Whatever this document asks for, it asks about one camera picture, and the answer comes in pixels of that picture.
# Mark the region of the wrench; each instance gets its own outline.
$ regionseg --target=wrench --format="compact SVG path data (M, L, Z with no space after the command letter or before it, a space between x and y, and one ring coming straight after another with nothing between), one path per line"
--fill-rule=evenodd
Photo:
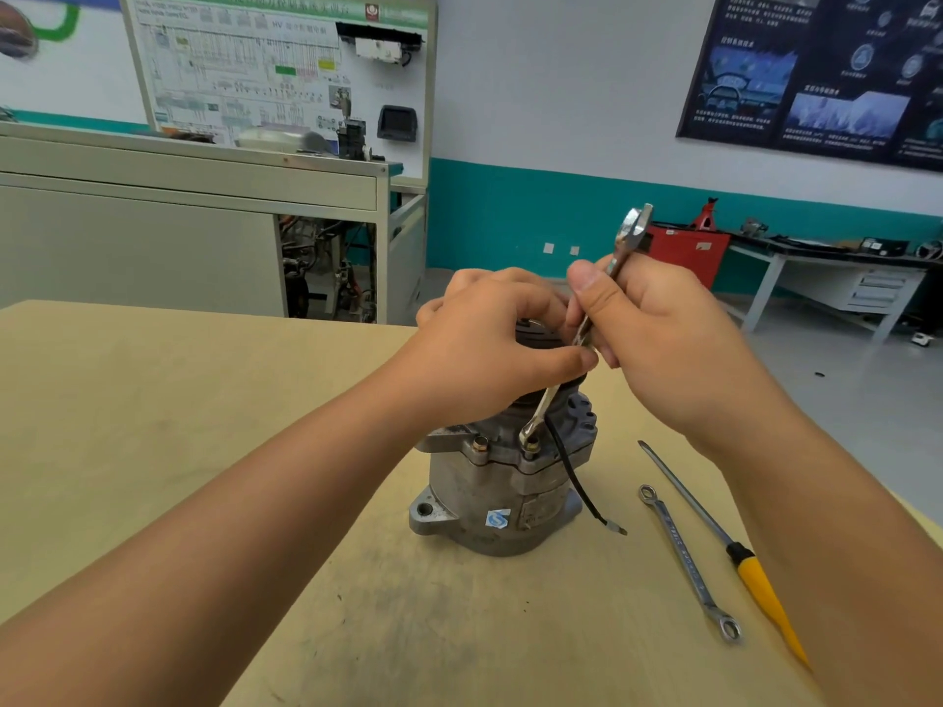
M691 558L691 554L688 552L688 547L685 545L685 542L681 538L681 534L678 533L678 529L674 525L674 521L671 519L671 514L667 512L667 506L665 501L658 499L658 494L655 493L654 488L643 484L638 489L638 497L642 499L642 502L648 506L651 506L655 513L658 514L658 518L661 519L661 525L665 527L668 537L671 539L671 545L674 546L674 552L678 554L678 558L681 559L681 565L685 567L685 570L688 571L688 577L691 580L691 584L694 586L694 590L698 594L698 599L701 601L704 612L708 616L714 618L717 621L718 626L721 628L721 637L726 640L728 643L737 643L740 641L740 637L743 634L740 630L740 625L737 623L737 620L726 614L723 610L717 607L717 604L714 602L714 599L711 597L710 591L707 590L707 586L704 584L703 578L701 578L701 572L698 570L698 567L694 565L694 559Z
M645 237L645 231L648 229L649 221L652 220L653 212L654 205L652 205L652 203L645 203L645 207L642 210L633 208L629 211L625 220L622 221L622 225L619 226L619 233L616 234L616 243L612 251L612 260L609 261L609 265L606 268L606 274L613 280L619 277L622 266L625 265L629 256L635 251L638 244L642 242L642 238ZM582 347L588 340L589 331L591 329L592 320L590 320L589 315L587 315L580 323L579 329L576 331L576 336L573 337L572 345ZM531 417L531 420L525 424L525 427L521 429L521 433L518 434L518 441L521 443L522 449L526 449L530 437L533 436L534 432L543 424L543 417L547 414L547 410L550 409L550 404L559 390L559 384L547 387L544 390L543 397L540 398L540 403L537 404L534 415Z

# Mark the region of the red tool cabinet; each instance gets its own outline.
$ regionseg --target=red tool cabinet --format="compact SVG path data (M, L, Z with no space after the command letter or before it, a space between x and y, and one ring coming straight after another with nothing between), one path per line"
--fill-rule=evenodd
M690 231L684 226L653 221L639 249L655 260L683 266L698 276L708 289L714 284L723 254L730 242L726 233Z

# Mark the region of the yellow table surface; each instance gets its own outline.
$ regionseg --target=yellow table surface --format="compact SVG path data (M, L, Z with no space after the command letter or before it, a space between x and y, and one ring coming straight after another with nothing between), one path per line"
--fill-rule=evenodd
M0 311L0 620L347 389L411 332L60 302ZM226 705L822 704L723 546L636 439L745 541L713 464L618 372L592 372L583 391L599 440L579 471L627 537L588 511L516 558L419 537L407 507L428 457L412 451ZM645 483L740 622L741 645L721 641L701 611L637 498Z

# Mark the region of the green header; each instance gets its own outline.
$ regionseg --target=green header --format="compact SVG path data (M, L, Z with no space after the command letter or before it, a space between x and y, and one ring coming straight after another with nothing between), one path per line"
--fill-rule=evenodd
M311 15L313 17L336 20L340 22L360 22L370 24L389 24L397 27L415 27L428 29L429 15L424 9L415 7L400 7L393 0L378 0L364 2L363 0L185 0L190 2L210 2L232 7L248 7L250 9L285 12L295 15ZM376 6L379 10L378 19L368 17L368 6Z

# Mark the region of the dark blue poster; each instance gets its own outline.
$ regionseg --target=dark blue poster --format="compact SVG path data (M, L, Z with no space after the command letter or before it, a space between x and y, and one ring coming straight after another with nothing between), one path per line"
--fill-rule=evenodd
M678 135L943 170L943 0L718 0Z

